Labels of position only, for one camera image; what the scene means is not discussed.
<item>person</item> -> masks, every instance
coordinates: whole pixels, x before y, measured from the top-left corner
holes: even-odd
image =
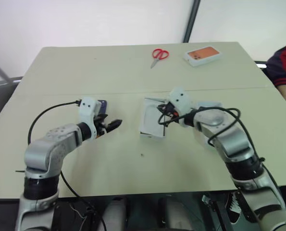
[[[264,73],[286,100],[286,46],[267,61]]]

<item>cable connector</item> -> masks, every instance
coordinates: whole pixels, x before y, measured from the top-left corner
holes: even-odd
[[[77,105],[78,107],[81,105],[81,102],[82,102],[81,99],[75,101],[75,103],[76,103],[76,105]]]

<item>scissors handle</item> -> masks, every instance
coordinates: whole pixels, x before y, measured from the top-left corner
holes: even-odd
[[[165,50],[162,50],[162,49],[155,49],[153,52],[152,52],[152,57],[154,59],[159,59],[159,60],[162,60],[162,59],[165,59],[169,56],[169,52],[168,51],[165,51]]]

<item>scissors blade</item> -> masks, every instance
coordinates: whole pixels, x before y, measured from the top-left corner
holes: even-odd
[[[150,68],[153,68],[158,61],[159,61],[159,59],[154,59]]]

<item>dark sleeve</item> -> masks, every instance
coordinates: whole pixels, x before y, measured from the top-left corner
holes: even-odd
[[[274,86],[286,85],[286,46],[267,61],[267,76]]]

